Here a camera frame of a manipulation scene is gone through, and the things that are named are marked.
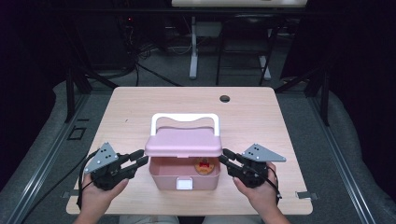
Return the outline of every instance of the wooden table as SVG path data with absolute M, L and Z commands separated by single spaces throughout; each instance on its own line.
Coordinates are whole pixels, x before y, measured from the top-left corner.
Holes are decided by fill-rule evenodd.
M 230 97 L 223 103 L 221 95 Z M 276 96 L 270 88 L 242 87 L 120 87 L 108 103 L 102 122 L 93 139 L 90 153 L 105 141 L 120 154 L 144 148 L 149 139 L 151 117 L 155 113 L 215 113 L 219 116 L 223 147 L 242 152 L 258 143 L 284 156 L 276 163 L 279 190 L 283 199 L 279 208 L 288 215 L 312 212 L 309 200 L 300 200 L 296 191 L 306 191 L 288 130 Z M 157 126 L 172 125 L 160 119 Z M 194 121 L 208 125 L 210 119 Z M 72 196 L 66 210 L 78 214 L 77 196 Z M 107 214 L 140 215 L 254 215 L 248 199 L 242 195 L 221 165 L 215 190 L 158 190 L 149 173 L 149 165 L 137 170 L 124 192 L 111 204 Z

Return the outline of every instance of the finger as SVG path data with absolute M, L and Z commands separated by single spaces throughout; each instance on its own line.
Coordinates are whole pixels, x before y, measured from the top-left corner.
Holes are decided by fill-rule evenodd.
M 128 185 L 129 179 L 123 179 L 121 182 L 114 187 L 110 193 L 113 197 L 117 197 Z
M 236 185 L 236 188 L 239 190 L 239 192 L 243 193 L 244 195 L 248 195 L 248 193 L 251 191 L 248 187 L 245 186 L 245 184 L 237 177 L 233 178 L 233 182 Z
M 88 183 L 91 183 L 92 178 L 91 178 L 91 174 L 86 174 L 84 175 L 84 179 L 82 180 L 82 184 L 86 185 Z
M 270 161 L 267 162 L 267 166 L 270 167 L 271 169 L 273 169 L 276 172 L 276 166 L 274 166 L 274 164 L 271 163 Z

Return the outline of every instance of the label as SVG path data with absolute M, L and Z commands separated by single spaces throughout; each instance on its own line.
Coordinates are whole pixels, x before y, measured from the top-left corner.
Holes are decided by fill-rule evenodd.
M 194 164 L 195 170 L 200 175 L 210 175 L 215 169 L 215 158 L 200 157 Z

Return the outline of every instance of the wrist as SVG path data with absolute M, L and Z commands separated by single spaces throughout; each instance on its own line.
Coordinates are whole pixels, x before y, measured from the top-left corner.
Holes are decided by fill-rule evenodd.
M 98 220 L 94 217 L 80 213 L 73 224 L 95 224 Z
M 264 223 L 289 223 L 277 206 L 259 212 Z

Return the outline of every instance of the gray gripper plate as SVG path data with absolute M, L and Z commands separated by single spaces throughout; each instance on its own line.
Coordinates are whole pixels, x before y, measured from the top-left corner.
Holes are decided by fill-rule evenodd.
M 242 152 L 242 157 L 252 161 L 286 161 L 286 158 L 259 144 L 253 144 L 246 151 Z
M 108 143 L 104 143 L 99 150 L 97 151 L 96 155 L 92 158 L 90 164 L 84 169 L 84 173 L 88 174 L 93 172 L 99 168 L 102 168 L 113 161 L 116 161 L 119 157 L 117 153 L 114 151 L 113 147 Z

